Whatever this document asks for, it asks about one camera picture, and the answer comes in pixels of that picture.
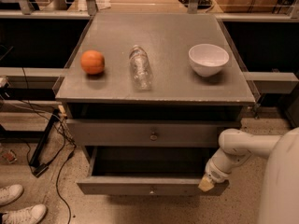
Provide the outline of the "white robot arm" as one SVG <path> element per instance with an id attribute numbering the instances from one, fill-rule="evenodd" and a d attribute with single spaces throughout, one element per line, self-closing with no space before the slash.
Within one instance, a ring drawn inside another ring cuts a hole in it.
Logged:
<path id="1" fill-rule="evenodd" d="M 199 183 L 203 192 L 226 181 L 250 156 L 267 159 L 257 224 L 299 224 L 299 128 L 283 135 L 255 135 L 227 129 Z"/>

